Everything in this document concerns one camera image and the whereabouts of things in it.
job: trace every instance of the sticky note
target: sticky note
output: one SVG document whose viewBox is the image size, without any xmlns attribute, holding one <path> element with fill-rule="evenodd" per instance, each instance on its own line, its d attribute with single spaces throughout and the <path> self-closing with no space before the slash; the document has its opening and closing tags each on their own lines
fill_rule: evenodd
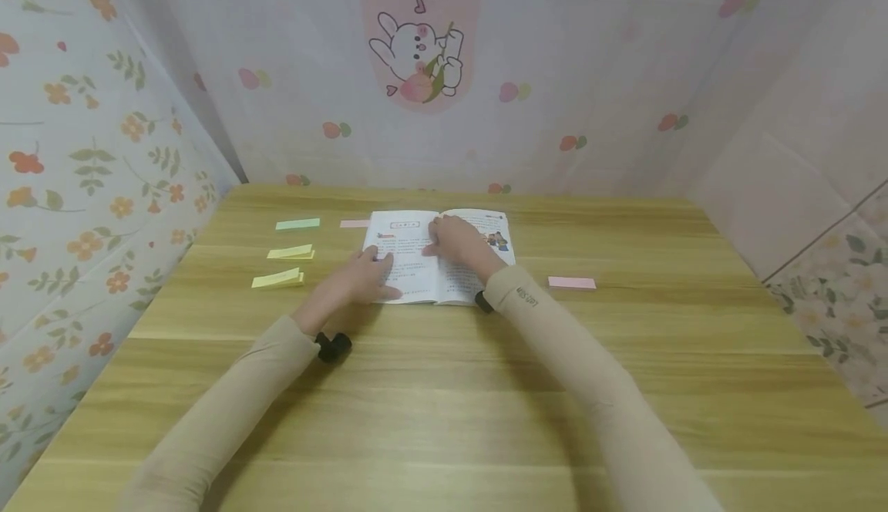
<svg viewBox="0 0 888 512">
<path fill-rule="evenodd" d="M 265 256 L 269 260 L 287 260 L 298 255 L 308 255 L 311 254 L 312 257 L 315 256 L 315 252 L 311 250 L 311 244 L 303 244 L 301 247 L 293 247 L 293 248 L 279 248 L 277 250 L 269 250 L 268 255 Z"/>
<path fill-rule="evenodd" d="M 594 278 L 581 277 L 549 277 L 549 286 L 555 288 L 579 288 L 583 290 L 595 290 Z"/>
<path fill-rule="evenodd" d="M 281 271 L 264 277 L 253 278 L 251 288 L 265 288 L 265 286 L 299 286 L 302 285 L 303 273 L 299 268 Z"/>
<path fill-rule="evenodd" d="M 294 221 L 279 221 L 274 227 L 276 231 L 286 231 L 287 229 L 308 229 L 308 227 L 320 227 L 321 219 L 312 217 L 311 219 L 297 219 Z"/>
<path fill-rule="evenodd" d="M 315 250 L 309 251 L 308 254 L 299 254 L 299 255 L 288 255 L 288 256 L 279 256 L 276 258 L 270 258 L 274 260 L 287 260 L 287 261 L 311 261 L 315 259 Z"/>
<path fill-rule="evenodd" d="M 339 221 L 340 229 L 367 229 L 370 226 L 369 219 L 358 219 L 351 221 Z"/>
</svg>

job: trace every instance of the hand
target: hand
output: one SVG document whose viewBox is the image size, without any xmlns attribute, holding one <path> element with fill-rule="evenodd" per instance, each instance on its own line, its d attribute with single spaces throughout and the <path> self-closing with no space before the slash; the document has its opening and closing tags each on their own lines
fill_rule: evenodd
<svg viewBox="0 0 888 512">
<path fill-rule="evenodd" d="M 383 285 L 394 257 L 388 254 L 384 259 L 376 261 L 378 251 L 375 246 L 356 251 L 345 265 L 321 281 L 315 290 L 331 292 L 343 305 L 401 298 L 400 290 Z"/>
<path fill-rule="evenodd" d="M 438 255 L 471 268 L 485 285 L 492 274 L 506 267 L 481 233 L 460 217 L 435 217 L 429 224 L 429 237 L 433 242 L 422 249 L 422 255 Z"/>
<path fill-rule="evenodd" d="M 335 310 L 348 304 L 401 298 L 400 290 L 383 285 L 392 268 L 392 255 L 375 261 L 376 251 L 376 247 L 356 251 L 345 265 L 321 281 L 296 312 L 291 313 L 299 329 L 306 335 L 315 336 Z"/>
</svg>

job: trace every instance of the green sticky note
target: green sticky note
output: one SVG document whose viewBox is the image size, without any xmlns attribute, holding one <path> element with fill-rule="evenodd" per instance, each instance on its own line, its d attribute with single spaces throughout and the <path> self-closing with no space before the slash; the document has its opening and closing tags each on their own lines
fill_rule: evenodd
<svg viewBox="0 0 888 512">
<path fill-rule="evenodd" d="M 313 217 L 311 219 L 297 219 L 296 221 L 279 221 L 274 227 L 275 231 L 286 231 L 287 229 L 308 229 L 308 227 L 320 227 L 321 219 Z"/>
</svg>

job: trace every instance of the beige sleeve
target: beige sleeve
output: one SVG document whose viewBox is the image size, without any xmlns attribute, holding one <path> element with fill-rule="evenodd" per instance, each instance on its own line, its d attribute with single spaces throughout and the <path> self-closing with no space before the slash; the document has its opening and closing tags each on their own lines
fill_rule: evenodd
<svg viewBox="0 0 888 512">
<path fill-rule="evenodd" d="M 222 467 L 320 347 L 285 315 L 194 403 L 136 471 L 126 512 L 197 512 Z"/>
<path fill-rule="evenodd" d="M 723 510 L 629 372 L 523 268 L 495 273 L 484 295 L 589 415 L 626 512 Z"/>
</svg>

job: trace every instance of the pink sticky note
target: pink sticky note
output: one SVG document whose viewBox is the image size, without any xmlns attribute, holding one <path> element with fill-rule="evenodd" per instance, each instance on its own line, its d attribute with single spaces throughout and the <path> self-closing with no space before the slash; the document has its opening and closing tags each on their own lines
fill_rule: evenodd
<svg viewBox="0 0 888 512">
<path fill-rule="evenodd" d="M 369 219 L 358 219 L 353 221 L 339 221 L 340 229 L 367 229 L 370 226 Z"/>
<path fill-rule="evenodd" d="M 583 290 L 595 290 L 594 278 L 580 277 L 549 277 L 549 286 L 557 288 L 582 288 Z"/>
</svg>

